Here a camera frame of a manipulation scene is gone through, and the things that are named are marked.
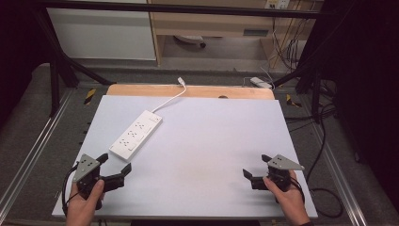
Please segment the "person's left hand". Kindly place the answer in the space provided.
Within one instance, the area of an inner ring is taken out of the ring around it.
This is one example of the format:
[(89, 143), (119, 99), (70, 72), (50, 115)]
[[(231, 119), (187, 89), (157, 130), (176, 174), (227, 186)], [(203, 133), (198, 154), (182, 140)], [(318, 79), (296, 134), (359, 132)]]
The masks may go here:
[(97, 201), (101, 200), (103, 197), (103, 180), (99, 180), (95, 184), (87, 199), (79, 195), (77, 184), (72, 183), (66, 226), (89, 226), (94, 217)]

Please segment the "white wall socket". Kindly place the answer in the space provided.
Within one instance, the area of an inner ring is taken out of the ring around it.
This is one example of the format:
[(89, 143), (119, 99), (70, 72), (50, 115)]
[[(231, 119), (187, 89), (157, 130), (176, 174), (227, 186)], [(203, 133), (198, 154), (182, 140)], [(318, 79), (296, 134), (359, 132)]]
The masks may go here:
[(290, 0), (266, 0), (265, 8), (287, 9), (289, 4)]

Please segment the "white power strip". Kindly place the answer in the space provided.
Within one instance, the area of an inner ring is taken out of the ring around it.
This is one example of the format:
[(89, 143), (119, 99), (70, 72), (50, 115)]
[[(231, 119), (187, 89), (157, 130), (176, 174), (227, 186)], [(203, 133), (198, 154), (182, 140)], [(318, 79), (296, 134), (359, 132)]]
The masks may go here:
[(109, 151), (129, 161), (162, 123), (163, 118), (145, 110), (110, 146)]

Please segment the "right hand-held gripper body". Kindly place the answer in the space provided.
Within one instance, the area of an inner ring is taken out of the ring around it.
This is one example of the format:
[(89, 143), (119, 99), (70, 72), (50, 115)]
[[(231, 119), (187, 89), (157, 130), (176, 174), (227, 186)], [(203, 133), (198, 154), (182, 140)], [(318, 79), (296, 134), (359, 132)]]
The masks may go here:
[(266, 164), (268, 167), (267, 178), (274, 182), (282, 191), (286, 191), (293, 182), (292, 177), (290, 176), (290, 170), (305, 169), (302, 165), (282, 156), (281, 154), (271, 157), (271, 160)]

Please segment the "office chair base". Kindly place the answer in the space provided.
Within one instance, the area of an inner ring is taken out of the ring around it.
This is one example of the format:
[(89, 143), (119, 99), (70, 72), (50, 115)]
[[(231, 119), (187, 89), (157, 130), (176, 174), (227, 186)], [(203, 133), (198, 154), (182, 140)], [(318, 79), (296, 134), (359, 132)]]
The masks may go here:
[(176, 36), (176, 39), (186, 43), (197, 44), (200, 48), (206, 47), (202, 36)]

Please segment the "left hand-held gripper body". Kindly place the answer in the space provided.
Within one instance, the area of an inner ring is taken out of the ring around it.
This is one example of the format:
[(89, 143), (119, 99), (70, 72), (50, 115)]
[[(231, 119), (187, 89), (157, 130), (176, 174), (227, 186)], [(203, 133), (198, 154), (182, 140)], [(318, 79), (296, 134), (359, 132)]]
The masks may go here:
[(72, 181), (77, 184), (79, 194), (87, 199), (98, 180), (104, 181), (104, 193), (124, 186), (124, 176), (121, 173), (101, 176), (101, 163), (87, 154), (83, 154), (77, 165)]

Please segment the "person's right hand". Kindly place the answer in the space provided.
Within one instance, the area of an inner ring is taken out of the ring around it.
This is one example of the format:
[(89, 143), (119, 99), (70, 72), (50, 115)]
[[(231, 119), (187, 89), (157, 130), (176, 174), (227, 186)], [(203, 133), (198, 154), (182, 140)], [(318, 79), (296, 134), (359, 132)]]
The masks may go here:
[(312, 226), (301, 192), (297, 187), (290, 185), (287, 191), (282, 191), (267, 177), (263, 177), (263, 182), (277, 198), (280, 208), (291, 226)]

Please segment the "wooden board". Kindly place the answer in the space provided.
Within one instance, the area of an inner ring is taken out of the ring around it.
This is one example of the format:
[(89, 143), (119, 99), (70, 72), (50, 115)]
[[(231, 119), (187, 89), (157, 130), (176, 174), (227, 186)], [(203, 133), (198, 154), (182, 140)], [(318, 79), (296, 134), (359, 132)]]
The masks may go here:
[[(106, 94), (119, 96), (172, 97), (183, 90), (184, 88), (179, 85), (114, 84), (109, 87)], [(274, 93), (271, 89), (220, 86), (187, 86), (183, 97), (261, 100), (275, 99)]]

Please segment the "aluminium floor rail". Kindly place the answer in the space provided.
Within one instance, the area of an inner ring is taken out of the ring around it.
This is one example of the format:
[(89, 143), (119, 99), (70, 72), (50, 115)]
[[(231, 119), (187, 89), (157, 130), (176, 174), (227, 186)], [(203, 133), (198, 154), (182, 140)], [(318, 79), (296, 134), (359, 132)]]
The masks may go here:
[(314, 124), (312, 129), (318, 138), (318, 141), (323, 146), (322, 156), (325, 159), (327, 168), (331, 174), (332, 180), (340, 194), (343, 206), (349, 216), (353, 226), (367, 226), (367, 220), (363, 215), (355, 195), (348, 184), (343, 171), (336, 160), (332, 149), (327, 143), (327, 135), (323, 132), (320, 124)]
[(51, 135), (56, 129), (56, 126), (58, 125), (59, 120), (63, 116), (71, 100), (71, 97), (74, 95), (74, 93), (75, 89), (67, 89), (65, 93), (62, 95), (59, 109), (54, 113), (52, 117), (50, 117), (47, 120), (45, 126), (40, 131), (40, 134), (36, 139), (35, 143), (30, 148), (29, 153), (24, 159), (24, 162), (19, 167), (19, 170), (17, 171), (16, 175), (13, 177), (5, 194), (0, 199), (0, 225), (6, 220), (8, 212), (10, 211), (12, 205), (15, 203), (29, 174), (36, 165), (37, 161), (39, 160), (43, 149), (45, 148), (48, 140), (50, 139)]

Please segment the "white cabinet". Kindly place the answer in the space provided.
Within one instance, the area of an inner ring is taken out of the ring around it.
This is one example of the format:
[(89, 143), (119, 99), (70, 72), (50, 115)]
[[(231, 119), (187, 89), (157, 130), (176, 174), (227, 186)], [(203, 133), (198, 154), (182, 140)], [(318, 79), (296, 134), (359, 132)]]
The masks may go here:
[(156, 60), (148, 12), (47, 9), (72, 58)]

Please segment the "white power adapter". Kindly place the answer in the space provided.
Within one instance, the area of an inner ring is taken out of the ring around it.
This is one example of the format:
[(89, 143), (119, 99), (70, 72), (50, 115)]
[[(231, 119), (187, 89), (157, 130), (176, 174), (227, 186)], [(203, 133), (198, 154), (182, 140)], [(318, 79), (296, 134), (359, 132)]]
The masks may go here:
[(259, 77), (252, 77), (249, 79), (249, 81), (256, 87), (258, 88), (263, 88), (263, 89), (271, 89), (272, 86), (268, 84), (267, 82), (263, 81)]

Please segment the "black metal frame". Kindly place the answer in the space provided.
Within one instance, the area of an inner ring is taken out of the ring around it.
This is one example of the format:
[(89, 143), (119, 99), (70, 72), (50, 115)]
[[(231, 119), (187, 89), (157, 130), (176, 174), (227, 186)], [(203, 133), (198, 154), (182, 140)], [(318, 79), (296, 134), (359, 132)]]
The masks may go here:
[(64, 80), (68, 87), (79, 85), (74, 70), (85, 74), (102, 85), (113, 85), (112, 81), (102, 78), (100, 75), (90, 71), (80, 63), (67, 56), (59, 43), (53, 24), (47, 14), (48, 8), (87, 9), (101, 11), (133, 11), (133, 12), (156, 12), (175, 14), (210, 14), (226, 16), (246, 16), (264, 18), (293, 18), (293, 19), (315, 19), (327, 20), (339, 17), (340, 9), (321, 9), (320, 11), (303, 11), (290, 9), (256, 9), (256, 8), (232, 8), (211, 6), (188, 6), (171, 4), (140, 4), (140, 3), (117, 3), (117, 2), (94, 2), (94, 1), (72, 1), (72, 0), (35, 0), (31, 4), (33, 15), (45, 35), (51, 53), (50, 61), (51, 87), (52, 87), (52, 111), (53, 117), (59, 109), (59, 86), (58, 77)]

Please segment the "wooden desk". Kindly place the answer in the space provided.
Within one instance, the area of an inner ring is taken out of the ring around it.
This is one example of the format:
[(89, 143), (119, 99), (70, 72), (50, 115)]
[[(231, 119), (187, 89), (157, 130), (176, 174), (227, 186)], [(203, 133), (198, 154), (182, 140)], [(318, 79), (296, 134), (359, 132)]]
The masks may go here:
[[(147, 0), (149, 4), (211, 6), (232, 8), (265, 8), (266, 0)], [(324, 0), (290, 0), (287, 9), (318, 11)], [(314, 25), (313, 19), (264, 18), (202, 14), (150, 14), (156, 60), (162, 61), (167, 36), (249, 37), (261, 41), (272, 68), (282, 64), (282, 54), (298, 33), (306, 40)]]

